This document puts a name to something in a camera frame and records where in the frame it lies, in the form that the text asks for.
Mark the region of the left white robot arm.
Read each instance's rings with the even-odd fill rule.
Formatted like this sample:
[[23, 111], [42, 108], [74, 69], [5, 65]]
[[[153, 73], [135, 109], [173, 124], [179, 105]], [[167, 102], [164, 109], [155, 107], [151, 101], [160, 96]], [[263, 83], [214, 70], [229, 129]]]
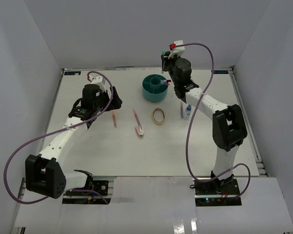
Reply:
[[120, 109], [122, 100], [116, 88], [110, 88], [112, 95], [100, 89], [97, 84], [87, 84], [82, 97], [72, 106], [64, 124], [64, 131], [55, 138], [38, 155], [29, 155], [25, 161], [26, 189], [54, 199], [65, 191], [78, 189], [87, 195], [93, 190], [91, 173], [75, 169], [67, 174], [62, 170], [65, 158], [74, 144], [90, 128], [103, 111]]

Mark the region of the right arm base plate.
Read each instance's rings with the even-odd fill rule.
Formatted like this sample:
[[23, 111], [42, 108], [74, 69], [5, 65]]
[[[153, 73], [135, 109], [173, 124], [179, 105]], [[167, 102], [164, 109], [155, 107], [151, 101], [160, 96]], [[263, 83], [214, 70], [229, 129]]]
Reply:
[[225, 206], [241, 206], [240, 189], [237, 180], [216, 188], [212, 183], [194, 182], [190, 185], [195, 193], [196, 207], [225, 207]]

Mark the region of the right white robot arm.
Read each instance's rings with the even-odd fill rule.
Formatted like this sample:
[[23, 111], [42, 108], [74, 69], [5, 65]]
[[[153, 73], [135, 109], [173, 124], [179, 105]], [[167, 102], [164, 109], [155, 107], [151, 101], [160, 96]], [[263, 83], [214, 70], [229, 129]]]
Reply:
[[168, 72], [176, 96], [186, 104], [197, 107], [212, 121], [212, 138], [217, 146], [214, 168], [211, 171], [211, 190], [223, 194], [233, 180], [233, 164], [239, 146], [247, 137], [247, 129], [239, 105], [222, 103], [204, 91], [191, 79], [191, 63], [170, 52], [161, 55], [162, 71]]

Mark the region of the brown highlighter orange tip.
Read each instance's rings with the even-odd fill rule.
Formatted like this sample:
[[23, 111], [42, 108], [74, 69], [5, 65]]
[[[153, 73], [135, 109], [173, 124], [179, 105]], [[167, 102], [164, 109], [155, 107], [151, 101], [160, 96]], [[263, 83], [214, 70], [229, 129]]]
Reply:
[[115, 111], [112, 111], [112, 118], [113, 118], [114, 128], [117, 128], [117, 120], [116, 120], [116, 114], [115, 114]]

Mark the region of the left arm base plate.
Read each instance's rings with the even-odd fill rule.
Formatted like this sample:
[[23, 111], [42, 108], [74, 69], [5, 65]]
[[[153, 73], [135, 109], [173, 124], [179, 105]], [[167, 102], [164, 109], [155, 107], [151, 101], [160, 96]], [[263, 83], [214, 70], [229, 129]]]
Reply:
[[113, 181], [94, 180], [88, 188], [77, 188], [64, 193], [62, 204], [108, 205], [113, 194]]

